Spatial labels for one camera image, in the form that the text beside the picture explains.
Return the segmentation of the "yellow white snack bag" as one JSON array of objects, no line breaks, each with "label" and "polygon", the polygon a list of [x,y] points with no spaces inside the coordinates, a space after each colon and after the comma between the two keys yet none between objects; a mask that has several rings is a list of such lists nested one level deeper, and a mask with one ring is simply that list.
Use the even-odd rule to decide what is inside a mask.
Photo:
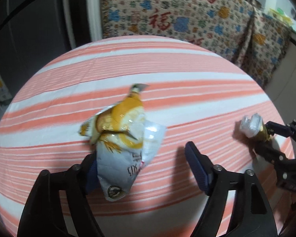
[{"label": "yellow white snack bag", "polygon": [[146,87],[132,85],[123,100],[80,126],[79,134],[89,138],[95,151],[97,188],[102,189],[108,201],[117,201],[130,192],[139,172],[151,163],[164,139],[166,126],[146,118],[141,100]]}]

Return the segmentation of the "yellow green items on counter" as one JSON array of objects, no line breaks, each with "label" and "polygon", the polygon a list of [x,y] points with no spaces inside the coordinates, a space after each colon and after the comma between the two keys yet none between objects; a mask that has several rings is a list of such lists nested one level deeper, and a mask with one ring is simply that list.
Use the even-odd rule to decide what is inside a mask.
[{"label": "yellow green items on counter", "polygon": [[280,8],[278,8],[277,10],[269,9],[268,15],[285,23],[286,25],[288,25],[290,27],[292,27],[294,24],[292,21],[292,18],[287,16]]}]

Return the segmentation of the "striped pink white tablecloth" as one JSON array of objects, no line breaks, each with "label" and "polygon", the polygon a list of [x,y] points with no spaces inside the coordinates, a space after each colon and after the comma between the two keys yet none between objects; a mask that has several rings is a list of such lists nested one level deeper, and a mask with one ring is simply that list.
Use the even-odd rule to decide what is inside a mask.
[{"label": "striped pink white tablecloth", "polygon": [[163,142],[139,171],[130,192],[111,202],[101,190],[88,201],[106,236],[189,236],[207,197],[186,162],[184,146],[226,170],[256,172],[278,229],[291,198],[278,189],[274,168],[237,134],[244,116],[281,123],[275,105],[240,68],[204,48],[153,36],[111,38],[83,45],[40,69],[19,90],[0,121],[0,216],[17,234],[21,214],[42,170],[65,171],[91,151],[93,117],[121,102],[116,130],[130,131],[108,155],[141,144],[145,121],[166,127]]}]

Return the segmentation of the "gold black foil wrapper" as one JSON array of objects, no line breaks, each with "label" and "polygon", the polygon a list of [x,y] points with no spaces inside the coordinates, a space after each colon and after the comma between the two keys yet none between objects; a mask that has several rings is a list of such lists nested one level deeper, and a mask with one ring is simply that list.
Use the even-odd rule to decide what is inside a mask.
[{"label": "gold black foil wrapper", "polygon": [[268,133],[263,118],[258,113],[253,114],[251,117],[244,116],[241,119],[239,130],[251,140],[263,142],[271,140],[271,135]]}]

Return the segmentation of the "patterned fu character cloth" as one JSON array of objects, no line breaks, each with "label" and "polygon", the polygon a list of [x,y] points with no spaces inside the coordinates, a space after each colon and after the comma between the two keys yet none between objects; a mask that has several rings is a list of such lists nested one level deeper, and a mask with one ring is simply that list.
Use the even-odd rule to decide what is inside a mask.
[{"label": "patterned fu character cloth", "polygon": [[214,52],[266,87],[292,29],[245,0],[101,0],[103,36],[157,35]]}]

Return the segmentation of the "black refrigerator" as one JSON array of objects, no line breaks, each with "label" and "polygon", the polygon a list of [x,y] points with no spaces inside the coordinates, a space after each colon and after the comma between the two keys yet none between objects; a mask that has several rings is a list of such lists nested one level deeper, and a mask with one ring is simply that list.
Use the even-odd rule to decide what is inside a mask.
[{"label": "black refrigerator", "polygon": [[0,0],[0,75],[12,94],[90,41],[86,0]]}]

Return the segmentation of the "white door frame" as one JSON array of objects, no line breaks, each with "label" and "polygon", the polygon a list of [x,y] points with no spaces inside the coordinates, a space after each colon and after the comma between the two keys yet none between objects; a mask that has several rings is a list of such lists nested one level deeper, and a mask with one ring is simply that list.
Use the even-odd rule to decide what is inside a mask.
[{"label": "white door frame", "polygon": [[103,38],[101,0],[86,0],[90,38],[92,42]]}]

